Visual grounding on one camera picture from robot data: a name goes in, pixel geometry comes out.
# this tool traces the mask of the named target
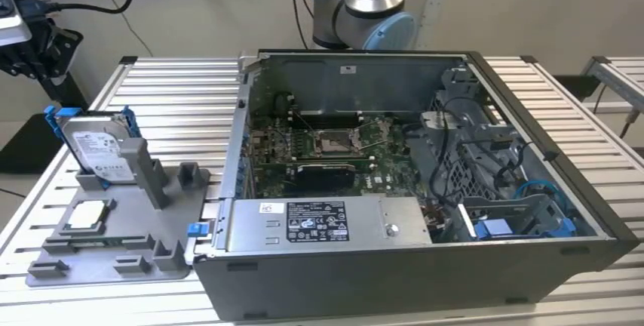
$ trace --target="blue cable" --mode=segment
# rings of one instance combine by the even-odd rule
[[[554,192],[554,196],[557,196],[560,198],[560,201],[561,201],[561,205],[562,205],[562,209],[561,211],[564,212],[564,214],[568,213],[568,202],[565,200],[565,197],[561,195],[560,193],[560,190],[556,188],[554,184],[550,183],[549,181],[546,180],[530,180],[530,181],[526,181],[524,184],[521,184],[521,186],[516,189],[516,192],[514,192],[514,196],[513,198],[517,199],[520,196],[521,196],[521,193],[522,193],[522,190],[529,187],[529,185],[542,185],[545,187],[548,187],[553,192]]]

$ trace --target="white wall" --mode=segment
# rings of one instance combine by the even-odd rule
[[[113,6],[109,0],[54,1]],[[420,15],[424,0],[408,0],[406,5]],[[234,57],[241,50],[301,48],[290,0],[133,0],[125,15],[156,57]],[[302,5],[300,18],[309,38]],[[57,23],[84,34],[72,73],[93,98],[120,58],[146,56],[145,49],[117,15],[65,11]]]
[[[644,55],[644,0],[442,0],[421,48],[530,54],[554,74],[593,55]]]

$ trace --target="processor chip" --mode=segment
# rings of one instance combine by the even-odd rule
[[[73,208],[65,229],[86,229],[102,220],[106,207],[101,200],[81,201]]]

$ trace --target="aluminum table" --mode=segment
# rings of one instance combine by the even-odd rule
[[[644,239],[644,161],[541,65],[520,57],[486,60],[617,215]],[[118,65],[92,105],[92,109],[106,110],[130,106],[149,141],[149,152],[164,165],[197,161],[210,170],[204,219],[218,210],[237,72],[236,59],[138,58]],[[68,151],[61,149],[0,234],[0,323],[218,323],[193,272],[180,281],[25,286],[26,267],[38,256],[42,240],[76,191],[76,169]],[[644,245],[604,272],[572,277],[534,305],[281,324],[644,324]]]

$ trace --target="motherboard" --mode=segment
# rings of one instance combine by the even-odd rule
[[[252,173],[257,198],[424,193],[394,116],[254,118]]]

